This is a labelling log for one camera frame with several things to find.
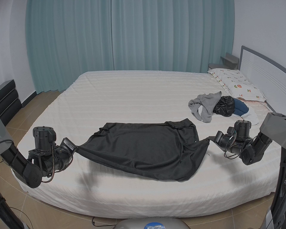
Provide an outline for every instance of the fitted sheet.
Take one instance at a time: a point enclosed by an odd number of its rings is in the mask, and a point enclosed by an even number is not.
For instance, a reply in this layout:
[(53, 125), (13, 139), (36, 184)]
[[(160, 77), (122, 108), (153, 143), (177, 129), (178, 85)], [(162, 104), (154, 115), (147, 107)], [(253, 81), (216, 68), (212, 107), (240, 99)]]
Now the fitted sheet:
[[(200, 139), (226, 132), (237, 117), (213, 114), (210, 123), (197, 120), (188, 107), (198, 94), (222, 86), (210, 74), (163, 71), (86, 72), (38, 117), (18, 145), (27, 158), (35, 146), (32, 129), (50, 126), (56, 143), (68, 137), (81, 145), (105, 123), (163, 123), (190, 119)], [(247, 102), (259, 118), (250, 137), (269, 112), (260, 102)], [(280, 147), (273, 142), (263, 159), (246, 166), (224, 158), (211, 142), (197, 172), (184, 182), (159, 181), (92, 162), (75, 153), (68, 169), (51, 183), (24, 191), (51, 205), (85, 215), (108, 218), (192, 217), (213, 214), (275, 191)]]

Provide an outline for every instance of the curtain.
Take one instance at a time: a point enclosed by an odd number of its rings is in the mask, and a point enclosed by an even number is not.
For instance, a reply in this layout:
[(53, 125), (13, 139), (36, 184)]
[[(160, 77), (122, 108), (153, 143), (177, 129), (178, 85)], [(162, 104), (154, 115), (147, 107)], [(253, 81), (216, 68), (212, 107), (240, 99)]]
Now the curtain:
[(110, 0), (29, 0), (26, 43), (37, 93), (113, 70)]
[(207, 72), (231, 53), (234, 0), (28, 0), (26, 41), (37, 92), (86, 71)]

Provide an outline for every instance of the black cloth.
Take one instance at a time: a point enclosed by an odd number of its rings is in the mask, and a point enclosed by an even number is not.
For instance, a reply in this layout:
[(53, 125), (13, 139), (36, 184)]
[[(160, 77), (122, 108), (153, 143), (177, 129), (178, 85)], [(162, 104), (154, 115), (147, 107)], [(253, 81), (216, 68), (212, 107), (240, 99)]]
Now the black cloth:
[(158, 180), (188, 180), (209, 140), (188, 119), (153, 124), (106, 123), (77, 153), (99, 164)]
[(225, 117), (229, 117), (234, 112), (235, 101), (231, 96), (222, 96), (219, 102), (215, 105), (213, 112), (222, 115)]

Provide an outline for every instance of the pillow with floral print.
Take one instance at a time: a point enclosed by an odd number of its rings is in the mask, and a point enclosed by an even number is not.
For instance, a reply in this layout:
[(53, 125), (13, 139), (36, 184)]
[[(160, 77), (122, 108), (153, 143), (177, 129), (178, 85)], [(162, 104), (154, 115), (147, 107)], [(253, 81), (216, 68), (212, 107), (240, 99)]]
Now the pillow with floral print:
[(208, 73), (211, 73), (222, 85), (224, 90), (233, 98), (260, 102), (266, 100), (263, 93), (250, 83), (239, 70), (214, 68), (209, 70)]

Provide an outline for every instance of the white label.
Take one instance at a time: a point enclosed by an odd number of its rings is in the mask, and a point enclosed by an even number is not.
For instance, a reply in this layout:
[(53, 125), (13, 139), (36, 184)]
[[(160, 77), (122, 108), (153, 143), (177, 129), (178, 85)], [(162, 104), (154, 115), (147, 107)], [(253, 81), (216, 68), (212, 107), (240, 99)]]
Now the white label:
[(220, 138), (221, 138), (221, 136), (222, 136), (222, 132), (220, 132), (220, 134), (219, 134), (219, 137), (217, 138), (217, 142), (219, 142), (219, 140), (220, 140)]
[(74, 147), (67, 141), (64, 139), (63, 141), (72, 151), (74, 150)]

